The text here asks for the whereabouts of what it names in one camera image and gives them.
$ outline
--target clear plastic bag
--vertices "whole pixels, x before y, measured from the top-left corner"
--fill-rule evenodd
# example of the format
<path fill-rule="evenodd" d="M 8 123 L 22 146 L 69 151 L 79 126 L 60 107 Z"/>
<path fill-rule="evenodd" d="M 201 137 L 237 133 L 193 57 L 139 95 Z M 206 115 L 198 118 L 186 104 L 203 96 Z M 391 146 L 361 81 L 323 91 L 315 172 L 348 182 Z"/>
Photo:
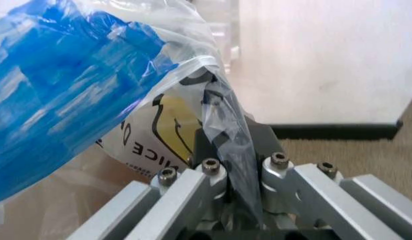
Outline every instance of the clear plastic bag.
<path fill-rule="evenodd" d="M 193 80 L 205 72 L 213 74 L 210 81 Z M 0 201 L 49 175 L 166 91 L 185 101 L 211 142 L 220 139 L 218 156 L 260 222 L 252 140 L 213 36 L 193 5 L 0 2 Z"/>

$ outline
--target plastic bag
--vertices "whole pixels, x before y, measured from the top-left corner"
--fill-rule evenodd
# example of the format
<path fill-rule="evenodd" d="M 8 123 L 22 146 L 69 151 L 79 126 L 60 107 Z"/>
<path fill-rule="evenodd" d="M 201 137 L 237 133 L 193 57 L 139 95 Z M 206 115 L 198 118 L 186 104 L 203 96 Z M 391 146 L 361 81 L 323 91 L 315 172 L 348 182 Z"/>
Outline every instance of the plastic bag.
<path fill-rule="evenodd" d="M 0 203 L 0 240 L 65 239 L 133 180 L 146 181 L 95 144 Z"/>
<path fill-rule="evenodd" d="M 193 80 L 206 73 L 210 81 Z M 213 36 L 190 3 L 0 2 L 0 201 L 166 91 L 183 99 L 219 143 L 234 189 L 260 222 L 249 131 Z"/>

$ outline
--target hex socket screw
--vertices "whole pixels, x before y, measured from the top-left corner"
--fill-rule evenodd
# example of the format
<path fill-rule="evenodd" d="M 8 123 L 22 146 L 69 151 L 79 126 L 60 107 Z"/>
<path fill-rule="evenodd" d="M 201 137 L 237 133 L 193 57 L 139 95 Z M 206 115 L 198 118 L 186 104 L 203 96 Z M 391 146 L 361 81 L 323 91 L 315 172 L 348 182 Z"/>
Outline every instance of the hex socket screw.
<path fill-rule="evenodd" d="M 271 164 L 279 170 L 287 169 L 289 159 L 283 152 L 273 152 L 271 154 Z"/>
<path fill-rule="evenodd" d="M 220 171 L 220 161 L 215 158 L 206 158 L 201 162 L 201 170 L 204 174 L 208 176 L 213 176 L 218 174 Z"/>
<path fill-rule="evenodd" d="M 177 171 L 173 167 L 165 167 L 158 172 L 158 182 L 165 187 L 170 187 L 177 179 Z"/>
<path fill-rule="evenodd" d="M 317 163 L 317 168 L 331 179 L 334 179 L 338 172 L 338 168 L 335 165 L 325 161 Z"/>

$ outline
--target metal pivot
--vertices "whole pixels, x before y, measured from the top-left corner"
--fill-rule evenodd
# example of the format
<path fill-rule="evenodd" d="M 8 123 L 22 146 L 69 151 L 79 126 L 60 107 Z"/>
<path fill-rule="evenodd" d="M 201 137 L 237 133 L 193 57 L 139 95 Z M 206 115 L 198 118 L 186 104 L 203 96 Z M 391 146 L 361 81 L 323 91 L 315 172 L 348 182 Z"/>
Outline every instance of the metal pivot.
<path fill-rule="evenodd" d="M 211 200 L 209 179 L 186 169 L 125 239 L 176 239 L 183 229 L 197 226 Z"/>
<path fill-rule="evenodd" d="M 269 212 L 293 213 L 309 226 L 323 220 L 342 239 L 401 239 L 316 165 L 289 163 L 287 170 L 279 170 L 271 161 L 264 160 L 261 175 L 262 198 L 268 200 L 263 206 Z M 272 205 L 273 199 L 280 205 Z"/>
<path fill-rule="evenodd" d="M 227 170 L 215 158 L 204 159 L 195 170 L 203 172 L 208 176 L 211 187 L 210 193 L 213 196 L 211 205 L 208 207 L 202 220 L 217 221 L 220 219 L 224 209 L 224 195 L 227 190 Z"/>

